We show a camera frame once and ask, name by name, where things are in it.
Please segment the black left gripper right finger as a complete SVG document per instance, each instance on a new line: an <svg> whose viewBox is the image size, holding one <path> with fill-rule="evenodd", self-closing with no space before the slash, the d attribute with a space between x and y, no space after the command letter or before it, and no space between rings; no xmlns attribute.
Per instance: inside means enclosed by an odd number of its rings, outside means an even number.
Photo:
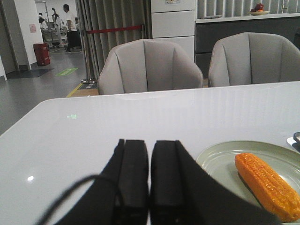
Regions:
<svg viewBox="0 0 300 225"><path fill-rule="evenodd" d="M151 158L153 225L279 225L279 218L209 176L180 141L157 141Z"/></svg>

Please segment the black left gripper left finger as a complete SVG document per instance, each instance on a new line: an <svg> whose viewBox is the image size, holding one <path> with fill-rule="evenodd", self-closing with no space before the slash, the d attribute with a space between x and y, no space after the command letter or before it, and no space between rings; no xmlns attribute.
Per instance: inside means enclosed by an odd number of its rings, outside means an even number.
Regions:
<svg viewBox="0 0 300 225"><path fill-rule="evenodd" d="M38 223L45 225L73 192L91 181L92 185L58 220L58 225L145 225L148 217L148 174L148 153L144 141L120 139L102 172L71 185Z"/></svg>

